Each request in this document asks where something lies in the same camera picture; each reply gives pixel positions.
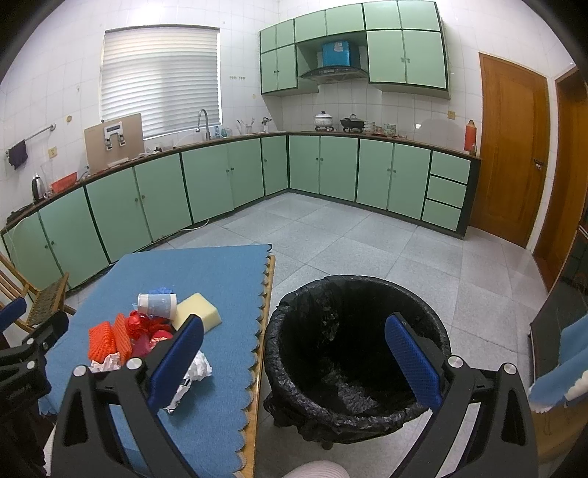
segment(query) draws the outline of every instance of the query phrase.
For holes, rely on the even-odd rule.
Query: crumpled tissue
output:
[[[121,367],[121,356],[118,352],[115,354],[107,355],[104,359],[104,363],[98,363],[92,360],[92,363],[88,367],[90,372],[109,372],[112,370],[118,370]]]
[[[186,394],[188,390],[190,390],[192,382],[201,381],[205,377],[210,377],[211,375],[211,365],[208,363],[208,360],[206,359],[205,355],[201,351],[198,351],[198,353],[194,357],[194,360],[192,360],[192,363],[188,367],[188,370],[184,375],[184,378],[182,379],[180,386],[178,387],[178,391],[173,396],[172,402],[169,404],[169,406],[165,407],[164,410],[168,413],[173,413],[173,411],[178,406],[178,403],[180,403],[182,397]]]

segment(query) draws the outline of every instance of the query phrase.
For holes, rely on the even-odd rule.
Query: window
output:
[[[106,32],[102,119],[141,113],[145,138],[194,129],[201,108],[211,125],[221,124],[218,34],[194,26]]]

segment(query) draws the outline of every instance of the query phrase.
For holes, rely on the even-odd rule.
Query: trash can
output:
[[[265,334],[271,392],[263,406],[274,425],[294,425],[305,440],[328,449],[387,435],[420,416],[426,409],[384,337],[394,312],[451,355],[437,314],[397,284],[334,275],[284,296]]]

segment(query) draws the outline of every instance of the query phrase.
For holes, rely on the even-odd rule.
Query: blue tablecloth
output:
[[[128,314],[139,293],[169,287],[182,301],[200,292],[219,310],[222,324],[204,338],[202,352],[212,377],[192,385],[173,415],[158,415],[172,440],[201,478],[232,478],[242,467],[236,452],[244,441],[243,409],[251,402],[246,388],[255,363],[258,319],[263,307],[264,272],[268,245],[189,248],[148,251],[124,256],[100,280],[69,323],[69,331],[47,354],[47,378],[52,391],[45,405],[55,410],[64,396],[70,374],[89,364],[88,329],[118,313]],[[145,464],[122,410],[112,406],[116,427],[137,471]]]

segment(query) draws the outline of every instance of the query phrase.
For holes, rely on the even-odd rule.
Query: silver screw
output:
[[[447,359],[447,363],[454,369],[459,369],[463,365],[463,360],[457,355],[452,355]]]
[[[512,363],[505,363],[503,368],[509,375],[514,375],[516,373],[516,367]]]
[[[139,357],[134,357],[126,363],[126,368],[131,369],[131,370],[136,370],[141,365],[143,365],[143,361]]]
[[[75,367],[75,369],[73,370],[73,374],[76,377],[81,377],[82,375],[84,375],[86,373],[86,366],[85,365],[78,365],[77,367]]]

